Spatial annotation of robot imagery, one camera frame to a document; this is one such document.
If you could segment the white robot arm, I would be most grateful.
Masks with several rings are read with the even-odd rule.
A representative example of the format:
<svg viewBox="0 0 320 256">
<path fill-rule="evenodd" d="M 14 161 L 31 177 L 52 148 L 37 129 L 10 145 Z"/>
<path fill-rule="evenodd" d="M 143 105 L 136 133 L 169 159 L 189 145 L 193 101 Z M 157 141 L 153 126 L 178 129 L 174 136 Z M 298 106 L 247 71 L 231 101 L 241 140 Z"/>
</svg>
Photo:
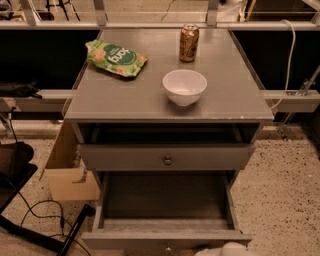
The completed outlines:
<svg viewBox="0 0 320 256">
<path fill-rule="evenodd" d="M 260 256 L 258 253 L 249 250 L 246 246 L 228 242 L 223 247 L 214 249 L 203 249 L 194 254 L 194 256 Z"/>
</svg>

